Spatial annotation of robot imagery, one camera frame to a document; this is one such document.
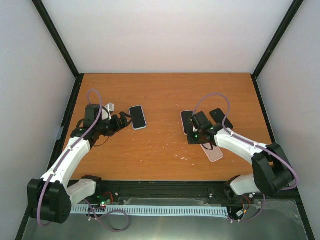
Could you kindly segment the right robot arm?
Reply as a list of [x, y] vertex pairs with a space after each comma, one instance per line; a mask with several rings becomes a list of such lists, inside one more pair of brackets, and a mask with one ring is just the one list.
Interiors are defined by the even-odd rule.
[[282, 147], [277, 143], [258, 143], [233, 132], [233, 126], [223, 126], [223, 117], [215, 117], [215, 124], [201, 111], [181, 112], [184, 134], [190, 145], [200, 145], [211, 162], [220, 160], [226, 149], [252, 166], [252, 173], [237, 175], [225, 186], [228, 200], [235, 196], [262, 193], [273, 197], [288, 188], [296, 175]]

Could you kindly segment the black aluminium frame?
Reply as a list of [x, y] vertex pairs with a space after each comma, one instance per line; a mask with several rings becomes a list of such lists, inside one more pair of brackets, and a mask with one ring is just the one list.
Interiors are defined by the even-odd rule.
[[[80, 88], [83, 82], [84, 74], [79, 73], [77, 70], [74, 61], [72, 60], [61, 36], [58, 33], [58, 30], [56, 29], [44, 3], [41, 0], [34, 0], [33, 4], [38, 11], [42, 21], [46, 25], [49, 33], [51, 34], [51, 37], [55, 41], [58, 49], [60, 50], [64, 60], [66, 61], [68, 67], [70, 68], [72, 74], [75, 77], [75, 83], [72, 88], [71, 96], [69, 98], [62, 124], [61, 124], [61, 136], [58, 137], [58, 139], [55, 142], [50, 160], [49, 165], [52, 166], [54, 162], [57, 160], [58, 155], [62, 153], [63, 151], [63, 144], [66, 141], [67, 138], [67, 130], [71, 123], [71, 118], [74, 113], [74, 109], [76, 106], [76, 100], [78, 99]], [[289, 27], [290, 23], [294, 19], [295, 15], [297, 14], [298, 10], [300, 9], [301, 5], [303, 4], [303, 1], [301, 0], [294, 0], [292, 4], [290, 5], [288, 11], [286, 12], [283, 20], [281, 21], [279, 27], [277, 28], [274, 36], [272, 37], [272, 40], [270, 41], [268, 47], [266, 48], [264, 54], [261, 57], [261, 60], [257, 64], [257, 67], [255, 68], [254, 72], [250, 75], [252, 79], [252, 84], [255, 89], [256, 96], [258, 98], [260, 108], [264, 117], [264, 121], [266, 123], [266, 127], [268, 130], [268, 134], [270, 136], [270, 139], [272, 141], [275, 140], [275, 136], [271, 127], [271, 123], [264, 105], [264, 101], [262, 99], [261, 91], [259, 89], [257, 79], [261, 72], [263, 71], [265, 65], [267, 64], [268, 60], [270, 59], [273, 51], [276, 49], [278, 43], [280, 42], [281, 38], [285, 34], [287, 28]], [[174, 192], [175, 190], [178, 190], [179, 193], [182, 194], [183, 197], [186, 199], [191, 199], [194, 197], [197, 193], [199, 193], [201, 190], [204, 189], [215, 189], [219, 190], [223, 186], [223, 182], [221, 181], [122, 181], [120, 182], [122, 186], [124, 186], [124, 190], [128, 193], [132, 193], [134, 198], [137, 199], [145, 199], [148, 194], [150, 194], [151, 199], [177, 199], [178, 195]], [[307, 213], [305, 211], [305, 207], [302, 203], [302, 199], [300, 196], [300, 193], [297, 189], [289, 190], [287, 192], [281, 192], [279, 196], [277, 197], [279, 200], [295, 200], [297, 204], [297, 209], [299, 212], [299, 217], [301, 218], [304, 231], [306, 233], [306, 236], [309, 240], [313, 240], [314, 234], [309, 222], [309, 219], [307, 217]]]

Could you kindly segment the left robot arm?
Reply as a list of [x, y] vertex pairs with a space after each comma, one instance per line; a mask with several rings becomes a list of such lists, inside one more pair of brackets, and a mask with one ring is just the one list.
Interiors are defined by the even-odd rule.
[[72, 207], [86, 198], [99, 201], [103, 198], [102, 179], [85, 175], [70, 185], [70, 179], [82, 159], [96, 145], [100, 137], [112, 137], [129, 126], [132, 117], [120, 112], [114, 115], [114, 105], [89, 104], [84, 118], [72, 131], [64, 151], [52, 167], [40, 178], [31, 179], [27, 185], [28, 215], [39, 224], [64, 223]]

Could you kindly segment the pink phone case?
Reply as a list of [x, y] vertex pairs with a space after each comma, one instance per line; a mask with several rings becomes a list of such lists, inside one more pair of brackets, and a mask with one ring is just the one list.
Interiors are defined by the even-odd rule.
[[213, 148], [210, 147], [210, 144], [201, 145], [205, 155], [209, 159], [211, 163], [217, 162], [218, 160], [224, 157], [224, 154], [220, 150], [219, 147], [214, 146]]

